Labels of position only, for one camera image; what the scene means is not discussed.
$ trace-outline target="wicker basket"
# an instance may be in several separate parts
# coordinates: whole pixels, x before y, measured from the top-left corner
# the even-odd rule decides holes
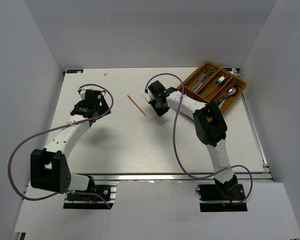
[[[203,73],[209,73],[213,71],[208,80],[196,91],[193,92],[191,89],[198,82],[199,78]],[[216,84],[216,81],[224,76],[227,80],[226,83],[222,86]],[[218,100],[219,98],[226,95],[226,89],[234,85],[237,87],[237,93],[233,97],[229,97],[221,107],[221,112],[224,114],[229,107],[238,99],[238,97],[243,93],[246,88],[246,82],[241,78],[231,74],[230,72],[224,70],[220,66],[211,63],[205,62],[197,70],[195,70],[184,82],[184,93],[187,94],[190,98],[197,100],[199,102],[210,103]]]

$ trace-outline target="brown cutlery tray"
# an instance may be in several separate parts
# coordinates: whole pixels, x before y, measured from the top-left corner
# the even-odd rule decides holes
[[[210,74],[209,78],[194,92],[192,88],[198,83],[202,74],[209,74],[210,72],[212,73]],[[225,81],[225,83],[223,85],[215,84],[221,76],[225,77],[225,80],[223,80],[223,82]],[[238,97],[246,88],[246,82],[244,80],[211,62],[205,62],[200,67],[198,67],[197,70],[195,70],[183,82],[183,84],[184,93],[186,95],[194,100],[205,103],[214,102],[220,99],[221,97],[226,95],[226,90],[229,86],[236,86],[237,89],[234,96],[226,99],[224,104],[220,108],[222,114],[224,114],[229,109],[229,107],[238,99]]]

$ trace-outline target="robotic arm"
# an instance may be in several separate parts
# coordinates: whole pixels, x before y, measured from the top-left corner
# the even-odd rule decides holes
[[[31,185],[34,188],[61,194],[66,191],[77,190],[94,193],[93,178],[71,173],[67,158],[80,137],[91,127],[95,120],[80,124],[74,123],[100,116],[109,107],[99,90],[84,87],[79,89],[79,94],[82,100],[74,106],[67,122],[71,126],[62,129],[43,149],[35,149],[31,154]]]
[[[159,116],[164,115],[170,108],[177,109],[181,92],[171,87],[166,89],[159,81],[148,87],[149,104]],[[201,103],[188,96],[183,96],[180,112],[194,120],[196,135],[206,145],[211,156],[214,171],[229,168],[230,162],[225,147],[227,126],[223,116],[214,103]],[[217,188],[227,196],[238,184],[232,169],[220,172],[214,177]]]

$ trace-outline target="wall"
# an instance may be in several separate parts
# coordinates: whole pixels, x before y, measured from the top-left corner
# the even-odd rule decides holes
[[[300,0],[276,3],[241,73],[270,169],[300,228]]]
[[[61,69],[240,67],[276,0],[25,0]]]
[[[0,0],[0,240],[11,237],[21,198],[7,175],[16,145],[49,128],[62,72],[22,0]],[[19,189],[29,180],[30,153],[43,138],[16,155],[13,176]]]

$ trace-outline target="gray wall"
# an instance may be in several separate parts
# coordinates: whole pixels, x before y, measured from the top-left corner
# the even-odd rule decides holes
[[[276,0],[25,0],[66,68],[240,67]]]
[[[300,0],[276,3],[241,72],[270,169],[300,228]]]
[[[0,240],[11,237],[21,199],[7,175],[9,156],[25,137],[50,127],[62,72],[22,0],[0,0]],[[19,189],[29,180],[34,139],[14,159]]]

